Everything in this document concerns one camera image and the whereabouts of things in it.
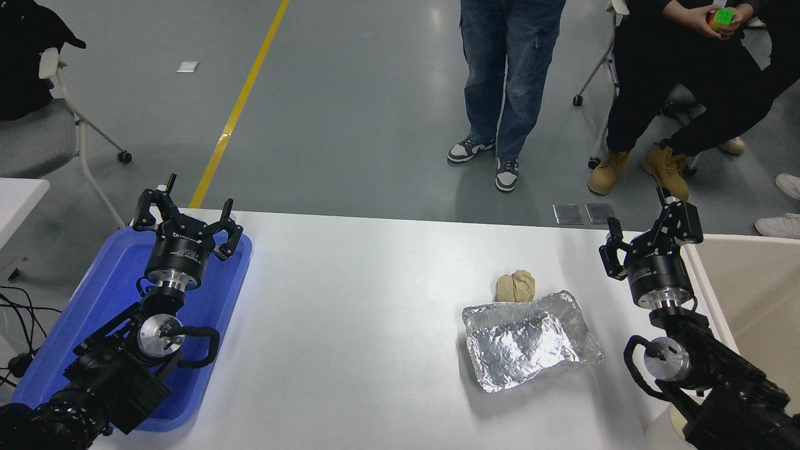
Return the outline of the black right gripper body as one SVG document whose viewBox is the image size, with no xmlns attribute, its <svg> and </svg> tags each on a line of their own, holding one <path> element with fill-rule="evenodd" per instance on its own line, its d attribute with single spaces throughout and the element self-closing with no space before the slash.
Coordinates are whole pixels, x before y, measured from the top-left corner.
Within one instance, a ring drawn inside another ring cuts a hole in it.
<svg viewBox="0 0 800 450">
<path fill-rule="evenodd" d="M 695 298 L 688 269 L 678 250 L 629 254 L 627 280 L 632 301 L 638 307 L 657 307 L 660 303 L 680 306 Z"/>
</svg>

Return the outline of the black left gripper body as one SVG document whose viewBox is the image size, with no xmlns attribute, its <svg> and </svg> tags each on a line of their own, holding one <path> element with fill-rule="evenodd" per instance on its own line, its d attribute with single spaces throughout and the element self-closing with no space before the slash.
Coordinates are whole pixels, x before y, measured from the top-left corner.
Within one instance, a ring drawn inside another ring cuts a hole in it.
<svg viewBox="0 0 800 450">
<path fill-rule="evenodd" d="M 155 281 L 162 273 L 176 271 L 189 279 L 201 281 L 212 250 L 212 237 L 186 237 L 176 231 L 157 228 L 156 242 L 145 268 L 145 276 Z"/>
</svg>

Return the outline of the seated person's right hand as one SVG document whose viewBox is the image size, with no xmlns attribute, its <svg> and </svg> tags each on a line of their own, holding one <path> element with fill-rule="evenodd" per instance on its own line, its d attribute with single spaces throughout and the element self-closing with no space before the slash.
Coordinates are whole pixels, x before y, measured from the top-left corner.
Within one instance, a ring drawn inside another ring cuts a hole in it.
<svg viewBox="0 0 800 450">
<path fill-rule="evenodd" d="M 717 11 L 717 9 L 717 4 L 688 8 L 678 1 L 671 1 L 665 5 L 661 14 L 671 22 L 677 23 L 684 28 L 691 29 L 702 36 L 720 38 L 722 36 L 714 31 L 708 24 L 708 20 L 706 20 L 706 16 L 713 11 Z"/>
</svg>

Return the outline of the seated person's left hand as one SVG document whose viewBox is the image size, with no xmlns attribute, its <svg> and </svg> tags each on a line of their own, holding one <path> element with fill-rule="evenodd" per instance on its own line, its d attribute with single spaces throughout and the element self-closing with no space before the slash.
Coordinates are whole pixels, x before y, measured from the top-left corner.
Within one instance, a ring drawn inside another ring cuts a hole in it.
<svg viewBox="0 0 800 450">
<path fill-rule="evenodd" d="M 718 38 L 723 41 L 734 37 L 738 29 L 744 24 L 748 23 L 749 20 L 751 20 L 751 18 L 754 16 L 754 9 L 748 3 L 741 3 L 734 7 L 728 7 L 728 9 L 730 9 L 732 12 L 731 23 L 729 23 L 727 26 L 721 27 L 717 32 Z"/>
</svg>

